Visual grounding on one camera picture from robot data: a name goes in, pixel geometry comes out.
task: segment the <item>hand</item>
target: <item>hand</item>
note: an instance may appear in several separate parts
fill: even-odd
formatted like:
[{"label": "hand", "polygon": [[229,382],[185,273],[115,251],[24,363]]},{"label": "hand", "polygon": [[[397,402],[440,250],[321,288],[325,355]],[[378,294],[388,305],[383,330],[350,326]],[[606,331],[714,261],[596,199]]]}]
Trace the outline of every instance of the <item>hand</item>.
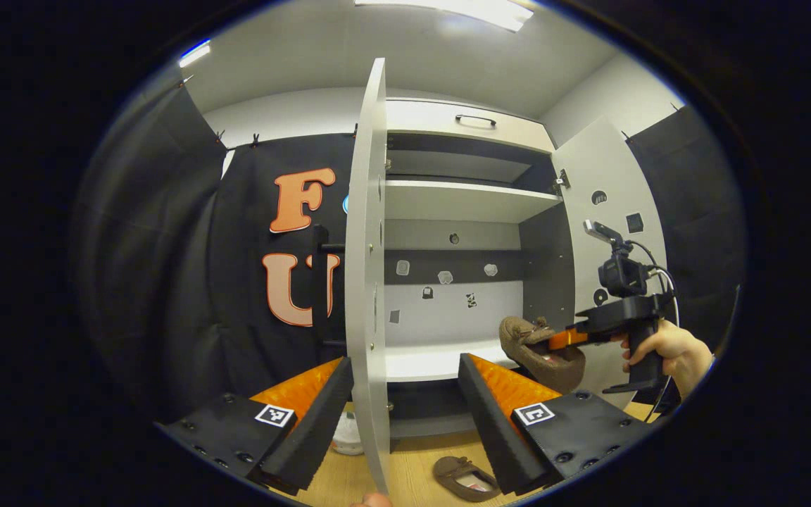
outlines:
[{"label": "hand", "polygon": [[390,498],[380,493],[366,493],[361,503],[352,503],[350,507],[393,507]]},{"label": "hand", "polygon": [[[618,340],[622,341],[622,349],[631,348],[627,334],[612,338],[612,341]],[[634,356],[631,356],[630,350],[624,351],[622,357],[628,362],[622,369],[629,372],[631,365],[636,365],[647,353],[653,351],[662,356],[662,372],[675,379],[682,398],[693,391],[712,365],[712,353],[705,343],[697,340],[688,330],[667,320],[660,320],[659,330],[640,343]]]}]

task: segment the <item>shoe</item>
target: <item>shoe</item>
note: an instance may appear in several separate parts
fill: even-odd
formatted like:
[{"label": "shoe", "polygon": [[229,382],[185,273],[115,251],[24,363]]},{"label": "shoe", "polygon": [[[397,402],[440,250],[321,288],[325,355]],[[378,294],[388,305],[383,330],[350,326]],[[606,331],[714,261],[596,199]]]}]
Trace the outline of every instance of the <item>shoe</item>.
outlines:
[{"label": "shoe", "polygon": [[358,436],[358,425],[355,422],[354,413],[344,411],[340,414],[340,422],[337,423],[331,447],[338,453],[348,456],[357,456],[364,452],[361,447],[361,438]]},{"label": "shoe", "polygon": [[521,317],[506,317],[499,324],[499,344],[509,359],[531,372],[537,382],[566,394],[580,385],[586,357],[577,347],[550,351],[556,331],[540,317],[531,324]]},{"label": "shoe", "polygon": [[477,468],[464,456],[438,459],[434,463],[434,478],[463,500],[485,501],[499,494],[493,475]]}]

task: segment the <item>black sticker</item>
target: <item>black sticker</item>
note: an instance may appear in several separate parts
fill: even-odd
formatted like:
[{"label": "black sticker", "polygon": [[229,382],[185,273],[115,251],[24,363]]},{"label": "black sticker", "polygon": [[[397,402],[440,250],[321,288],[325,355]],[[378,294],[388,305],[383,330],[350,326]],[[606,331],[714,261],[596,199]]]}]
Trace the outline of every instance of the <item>black sticker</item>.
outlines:
[{"label": "black sticker", "polygon": [[633,234],[643,232],[643,216],[640,216],[640,213],[625,216],[624,219],[628,222],[629,233]]},{"label": "black sticker", "polygon": [[596,190],[592,196],[590,196],[590,202],[593,203],[593,206],[598,206],[604,203],[606,200],[605,192],[603,190]]},{"label": "black sticker", "polygon": [[542,420],[555,417],[553,412],[542,403],[516,408],[515,413],[518,414],[518,418],[521,418],[524,426],[531,426],[531,424],[537,424]]},{"label": "black sticker", "polygon": [[596,289],[596,292],[593,293],[593,302],[597,306],[601,306],[605,303],[606,299],[609,299],[609,293],[604,291],[604,289]]},{"label": "black sticker", "polygon": [[258,415],[255,416],[255,420],[259,420],[262,423],[271,424],[271,426],[284,427],[293,413],[294,412],[289,410],[289,408],[265,405],[261,412],[258,412]]}]

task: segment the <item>orange letter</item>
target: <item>orange letter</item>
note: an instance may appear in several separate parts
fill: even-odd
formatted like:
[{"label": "orange letter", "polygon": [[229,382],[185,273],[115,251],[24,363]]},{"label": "orange letter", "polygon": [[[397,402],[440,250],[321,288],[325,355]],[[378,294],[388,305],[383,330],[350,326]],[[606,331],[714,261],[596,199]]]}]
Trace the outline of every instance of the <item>orange letter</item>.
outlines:
[{"label": "orange letter", "polygon": [[[290,325],[312,327],[312,308],[299,308],[293,303],[290,291],[290,275],[299,260],[289,253],[269,253],[262,257],[261,264],[268,270],[268,308],[274,317]],[[312,256],[306,258],[312,267]],[[334,309],[334,268],[340,265],[340,257],[327,256],[327,315]]]},{"label": "orange letter", "polygon": [[305,173],[284,174],[277,177],[274,184],[280,187],[277,196],[277,218],[271,222],[272,233],[287,233],[305,229],[312,223],[310,216],[302,214],[303,203],[308,204],[311,211],[321,206],[321,185],[312,183],[308,189],[302,190],[306,182],[321,182],[332,185],[337,177],[331,168],[307,170]]}]

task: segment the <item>fluorescent light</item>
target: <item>fluorescent light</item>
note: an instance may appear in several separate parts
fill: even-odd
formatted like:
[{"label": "fluorescent light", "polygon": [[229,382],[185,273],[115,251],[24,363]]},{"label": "fluorescent light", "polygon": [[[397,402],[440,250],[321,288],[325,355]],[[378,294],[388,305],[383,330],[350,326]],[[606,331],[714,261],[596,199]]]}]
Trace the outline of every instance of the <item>fluorescent light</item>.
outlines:
[{"label": "fluorescent light", "polygon": [[428,7],[451,13],[459,13],[487,23],[501,26],[512,32],[531,19],[534,11],[513,4],[508,0],[354,0],[357,6],[412,6]]},{"label": "fluorescent light", "polygon": [[206,54],[212,52],[212,48],[208,45],[209,42],[212,42],[211,39],[207,39],[207,41],[201,43],[193,49],[190,49],[190,51],[187,51],[182,57],[180,57],[180,60],[177,62],[180,64],[180,67],[187,67],[187,65],[190,63],[193,63]]}]

